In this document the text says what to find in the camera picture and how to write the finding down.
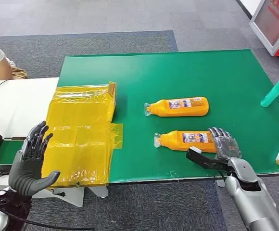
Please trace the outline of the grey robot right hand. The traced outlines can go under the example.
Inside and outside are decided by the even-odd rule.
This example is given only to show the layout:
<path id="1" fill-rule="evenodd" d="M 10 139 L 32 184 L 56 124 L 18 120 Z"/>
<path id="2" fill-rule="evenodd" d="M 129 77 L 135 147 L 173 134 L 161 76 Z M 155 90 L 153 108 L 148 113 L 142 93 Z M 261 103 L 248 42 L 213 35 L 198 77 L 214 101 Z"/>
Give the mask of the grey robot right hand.
<path id="1" fill-rule="evenodd" d="M 213 142 L 216 151 L 215 159 L 227 162 L 229 158 L 242 157 L 237 142 L 228 132 L 216 127 L 210 127 L 207 130 L 213 136 Z"/>

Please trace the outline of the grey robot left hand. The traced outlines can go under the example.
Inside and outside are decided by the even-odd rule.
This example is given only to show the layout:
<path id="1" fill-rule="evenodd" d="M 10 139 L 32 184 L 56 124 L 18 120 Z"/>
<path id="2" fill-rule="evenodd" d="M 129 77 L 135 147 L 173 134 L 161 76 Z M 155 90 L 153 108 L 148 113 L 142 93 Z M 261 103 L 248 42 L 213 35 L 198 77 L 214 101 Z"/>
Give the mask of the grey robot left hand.
<path id="1" fill-rule="evenodd" d="M 47 177 L 42 177 L 45 153 L 50 139 L 45 134 L 49 126 L 45 121 L 32 128 L 24 139 L 22 147 L 17 151 L 8 178 L 8 185 L 23 196 L 33 196 L 55 183 L 60 172 L 54 170 Z"/>

